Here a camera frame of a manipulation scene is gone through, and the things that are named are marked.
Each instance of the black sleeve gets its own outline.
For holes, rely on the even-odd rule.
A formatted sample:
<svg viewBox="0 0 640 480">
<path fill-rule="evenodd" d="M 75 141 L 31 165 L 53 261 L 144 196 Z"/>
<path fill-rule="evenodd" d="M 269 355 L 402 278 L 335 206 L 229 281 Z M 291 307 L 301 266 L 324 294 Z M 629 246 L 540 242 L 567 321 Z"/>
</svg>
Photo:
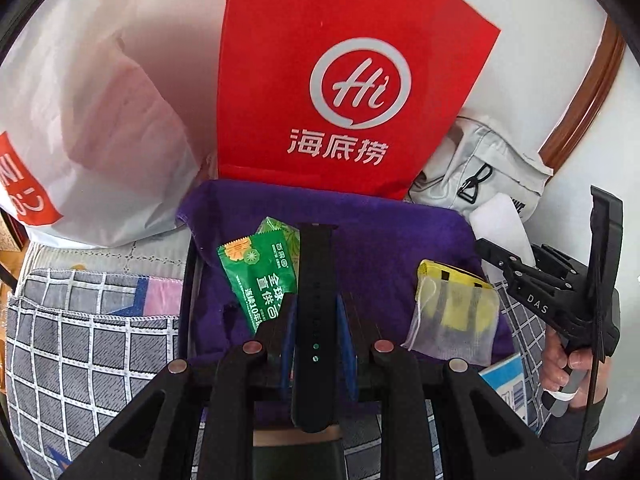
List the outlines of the black sleeve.
<svg viewBox="0 0 640 480">
<path fill-rule="evenodd" d="M 593 436 L 598 431 L 600 423 L 600 413 L 604 406 L 605 399 L 594 404 L 589 411 L 589 418 L 585 427 L 586 442 L 580 456 L 580 470 L 587 466 L 587 455 Z M 572 410 L 569 408 L 561 417 L 552 416 L 540 434 L 540 439 L 546 444 L 551 452 L 558 458 L 560 463 L 573 477 L 575 474 L 575 459 L 580 444 L 580 432 L 584 421 L 584 408 Z"/>
</svg>

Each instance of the gray plaid cloth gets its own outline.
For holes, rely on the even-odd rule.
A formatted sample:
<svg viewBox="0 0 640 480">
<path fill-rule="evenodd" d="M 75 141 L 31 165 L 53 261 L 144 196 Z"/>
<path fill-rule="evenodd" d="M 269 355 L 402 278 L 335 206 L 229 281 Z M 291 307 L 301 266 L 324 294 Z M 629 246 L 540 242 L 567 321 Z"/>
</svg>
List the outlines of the gray plaid cloth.
<svg viewBox="0 0 640 480">
<path fill-rule="evenodd" d="M 8 311 L 6 374 L 11 424 L 38 480 L 59 476 L 61 460 L 64 465 L 66 457 L 73 460 L 78 456 L 132 396 L 173 359 L 177 337 L 175 317 L 96 314 L 126 306 L 134 293 L 136 276 L 79 271 L 70 276 L 70 271 L 65 272 L 32 271 L 22 294 L 10 300 Z M 494 285 L 514 346 L 522 354 L 529 427 L 539 433 L 548 419 L 540 403 L 544 324 L 507 295 L 505 282 Z M 63 308 L 54 308 L 56 304 Z M 440 446 L 429 401 L 426 407 L 436 478 L 442 478 Z M 193 478 L 203 427 L 201 423 Z M 348 478 L 380 478 L 380 417 L 345 417 L 340 427 Z"/>
</svg>

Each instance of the red label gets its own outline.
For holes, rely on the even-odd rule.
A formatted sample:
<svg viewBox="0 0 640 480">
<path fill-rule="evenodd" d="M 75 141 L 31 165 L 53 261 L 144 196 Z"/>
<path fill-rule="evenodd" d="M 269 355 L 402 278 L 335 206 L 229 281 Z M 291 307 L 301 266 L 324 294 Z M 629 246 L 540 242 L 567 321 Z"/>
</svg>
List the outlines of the red label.
<svg viewBox="0 0 640 480">
<path fill-rule="evenodd" d="M 402 198 L 498 32 L 463 0 L 227 0 L 220 176 Z"/>
<path fill-rule="evenodd" d="M 7 132 L 0 134 L 0 182 L 9 194 L 20 222 L 50 225 L 62 218 L 45 189 L 15 153 Z"/>
</svg>

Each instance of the green snack packet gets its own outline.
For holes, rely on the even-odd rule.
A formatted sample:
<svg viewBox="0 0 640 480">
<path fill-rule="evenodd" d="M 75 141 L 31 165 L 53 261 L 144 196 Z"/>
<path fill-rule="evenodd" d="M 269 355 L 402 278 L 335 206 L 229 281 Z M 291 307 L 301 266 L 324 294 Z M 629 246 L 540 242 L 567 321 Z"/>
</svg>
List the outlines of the green snack packet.
<svg viewBox="0 0 640 480">
<path fill-rule="evenodd" d="M 284 240 L 287 243 L 291 263 L 293 263 L 293 269 L 296 271 L 297 276 L 298 268 L 300 267 L 300 231 L 280 220 L 267 216 L 267 218 L 260 223 L 260 227 L 258 227 L 256 233 L 268 233 L 270 231 L 282 231 L 284 234 Z"/>
<path fill-rule="evenodd" d="M 261 322 L 278 316 L 285 292 L 298 291 L 283 231 L 229 242 L 218 255 L 254 334 Z"/>
</svg>

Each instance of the human hand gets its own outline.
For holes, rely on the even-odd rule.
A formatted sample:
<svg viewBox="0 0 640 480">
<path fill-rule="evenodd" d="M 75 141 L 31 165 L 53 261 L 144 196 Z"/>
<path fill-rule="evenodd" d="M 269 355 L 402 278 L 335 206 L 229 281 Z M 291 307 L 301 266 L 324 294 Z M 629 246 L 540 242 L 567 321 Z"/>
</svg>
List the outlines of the human hand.
<svg viewBox="0 0 640 480">
<path fill-rule="evenodd" d="M 546 326 L 545 332 L 545 349 L 542 352 L 542 371 L 540 372 L 540 384 L 545 390 L 557 392 L 562 386 L 569 381 L 569 374 L 564 371 L 567 365 L 573 370 L 585 370 L 587 374 L 580 382 L 578 392 L 569 402 L 571 408 L 583 408 L 587 405 L 587 393 L 589 391 L 589 380 L 591 377 L 591 361 L 593 353 L 591 349 L 584 348 L 576 350 L 567 359 L 560 342 L 560 336 L 549 325 Z M 598 366 L 598 380 L 596 382 L 596 391 L 593 397 L 593 403 L 600 402 L 607 394 L 607 382 L 609 381 L 609 373 L 611 369 L 611 358 L 607 357 L 604 364 Z"/>
</svg>

